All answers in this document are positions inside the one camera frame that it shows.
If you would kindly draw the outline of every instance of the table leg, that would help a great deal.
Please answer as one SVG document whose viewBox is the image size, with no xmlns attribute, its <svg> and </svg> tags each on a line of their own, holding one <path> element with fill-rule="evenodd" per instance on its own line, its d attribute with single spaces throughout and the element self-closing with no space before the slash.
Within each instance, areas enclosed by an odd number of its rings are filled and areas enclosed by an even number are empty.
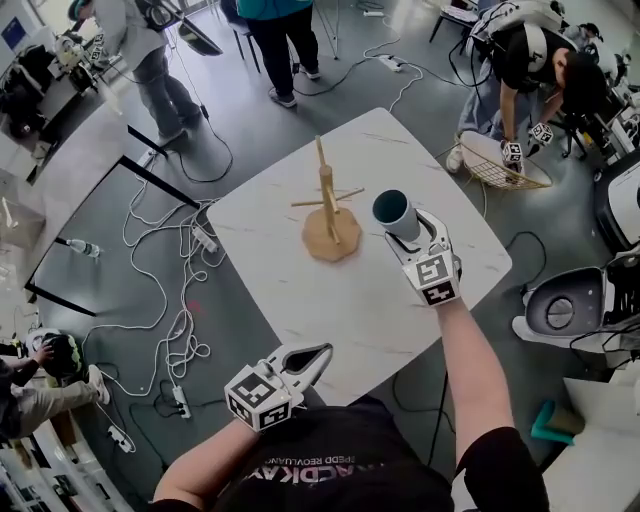
<svg viewBox="0 0 640 512">
<path fill-rule="evenodd" d="M 136 130 L 135 128 L 127 125 L 127 131 L 129 132 L 129 135 L 135 137 L 136 139 L 138 139 L 140 142 L 142 142 L 143 144 L 146 144 L 147 146 L 149 146 L 151 149 L 153 149 L 154 151 L 157 151 L 158 153 L 160 153 L 162 156 L 164 156 L 165 158 L 169 158 L 169 155 L 167 155 L 167 152 L 162 149 L 160 146 L 158 146 L 155 142 L 153 142 L 151 139 L 149 139 L 148 137 L 145 137 L 144 135 L 142 135 L 138 130 Z"/>
<path fill-rule="evenodd" d="M 429 42 L 433 41 L 433 38 L 436 37 L 436 33 L 438 32 L 440 25 L 442 25 L 443 19 L 444 18 L 442 16 L 438 16 L 438 21 L 436 21 L 436 26 L 433 27 L 433 32 L 431 32 L 431 37 L 429 38 Z"/>
<path fill-rule="evenodd" d="M 118 163 L 124 165 L 132 173 L 137 174 L 144 180 L 147 180 L 149 183 L 151 183 L 152 185 L 155 185 L 156 187 L 166 192 L 170 196 L 175 197 L 178 201 L 182 201 L 184 204 L 188 204 L 189 206 L 192 206 L 196 210 L 200 208 L 200 205 L 197 202 L 195 202 L 193 199 L 191 199 L 188 195 L 184 194 L 183 192 L 180 192 L 177 188 L 169 185 L 166 181 L 161 180 L 152 172 L 147 171 L 144 167 L 142 167 L 141 165 L 138 165 L 129 157 L 123 155 L 120 158 L 120 161 Z"/>
<path fill-rule="evenodd" d="M 74 304 L 73 302 L 69 302 L 68 300 L 65 299 L 61 299 L 60 297 L 58 297 L 57 295 L 54 295 L 53 293 L 50 293 L 46 290 L 43 290 L 42 288 L 36 286 L 35 284 L 29 282 L 26 285 L 24 285 L 24 289 L 30 291 L 31 293 L 35 293 L 36 295 L 50 300 L 51 302 L 54 302 L 62 307 L 65 307 L 67 309 L 71 309 L 73 311 L 77 311 L 78 313 L 82 313 L 83 315 L 88 315 L 88 316 L 96 316 L 96 314 L 93 311 L 89 311 L 88 309 L 85 309 L 81 306 L 78 306 L 77 304 Z"/>
</svg>

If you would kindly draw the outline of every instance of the sneaker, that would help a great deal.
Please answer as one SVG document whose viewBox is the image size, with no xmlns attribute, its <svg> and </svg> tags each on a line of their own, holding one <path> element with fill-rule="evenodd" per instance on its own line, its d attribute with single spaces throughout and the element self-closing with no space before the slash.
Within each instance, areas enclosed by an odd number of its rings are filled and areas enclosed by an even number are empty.
<svg viewBox="0 0 640 512">
<path fill-rule="evenodd" d="M 171 144 L 174 140 L 177 140 L 186 134 L 187 134 L 187 130 L 185 130 L 184 128 L 180 128 L 180 131 L 177 133 L 174 133 L 173 135 L 167 136 L 167 135 L 160 134 L 160 136 L 158 137 L 158 140 L 156 140 L 156 144 L 161 148 L 164 148 L 165 146 L 168 146 L 169 144 Z"/>
<path fill-rule="evenodd" d="M 451 150 L 451 153 L 449 153 L 449 156 L 447 156 L 447 170 L 451 173 L 451 174 L 455 174 L 457 173 L 460 168 L 462 167 L 462 147 L 460 147 L 460 144 L 458 144 L 456 147 L 454 147 Z"/>
<path fill-rule="evenodd" d="M 302 72 L 307 75 L 307 78 L 309 80 L 317 80 L 318 78 L 320 78 L 322 75 L 320 74 L 320 70 L 318 69 L 318 67 L 316 66 L 315 69 L 307 69 L 304 66 L 300 66 L 300 69 L 302 70 Z"/>
<path fill-rule="evenodd" d="M 102 372 L 95 364 L 89 365 L 89 385 L 96 388 L 98 392 L 98 402 L 107 405 L 111 401 L 111 395 L 107 386 L 104 384 Z"/>
<path fill-rule="evenodd" d="M 276 92 L 275 87 L 269 91 L 269 98 L 285 108 L 292 108 L 298 104 L 298 101 L 296 100 L 296 97 L 293 95 L 293 93 L 287 94 L 286 96 L 280 96 Z"/>
<path fill-rule="evenodd" d="M 187 116 L 180 116 L 180 123 L 187 128 L 192 128 L 197 126 L 200 123 L 200 119 L 202 118 L 202 111 L 198 108 L 193 114 L 189 114 Z"/>
</svg>

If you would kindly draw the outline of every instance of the wooden stand base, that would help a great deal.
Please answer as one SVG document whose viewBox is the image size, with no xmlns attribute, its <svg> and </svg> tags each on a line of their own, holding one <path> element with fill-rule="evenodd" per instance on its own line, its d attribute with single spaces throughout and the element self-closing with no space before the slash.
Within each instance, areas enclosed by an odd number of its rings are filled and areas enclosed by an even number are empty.
<svg viewBox="0 0 640 512">
<path fill-rule="evenodd" d="M 338 261 L 354 253 L 360 243 L 362 229 L 356 218 L 346 208 L 340 208 L 335 217 L 335 227 L 340 243 L 336 244 L 327 231 L 327 220 L 323 208 L 307 216 L 302 230 L 302 241 L 309 254 L 316 259 Z"/>
</svg>

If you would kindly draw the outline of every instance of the hand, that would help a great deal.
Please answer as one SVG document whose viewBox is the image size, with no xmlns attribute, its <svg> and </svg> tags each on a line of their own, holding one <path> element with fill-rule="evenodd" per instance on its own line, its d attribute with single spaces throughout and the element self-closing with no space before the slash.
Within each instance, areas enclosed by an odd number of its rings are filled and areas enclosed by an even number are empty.
<svg viewBox="0 0 640 512">
<path fill-rule="evenodd" d="M 41 366 L 50 359 L 53 359 L 53 347 L 46 344 L 42 345 L 40 350 L 38 350 L 33 356 L 33 360 Z"/>
</svg>

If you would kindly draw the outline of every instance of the plug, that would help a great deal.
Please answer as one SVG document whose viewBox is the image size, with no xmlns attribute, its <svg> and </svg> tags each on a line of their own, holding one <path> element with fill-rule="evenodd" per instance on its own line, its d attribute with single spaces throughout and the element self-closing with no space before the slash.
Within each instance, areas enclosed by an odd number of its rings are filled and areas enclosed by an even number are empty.
<svg viewBox="0 0 640 512">
<path fill-rule="evenodd" d="M 378 55 L 378 60 L 394 73 L 400 72 L 400 65 L 395 61 L 393 55 Z"/>
</svg>

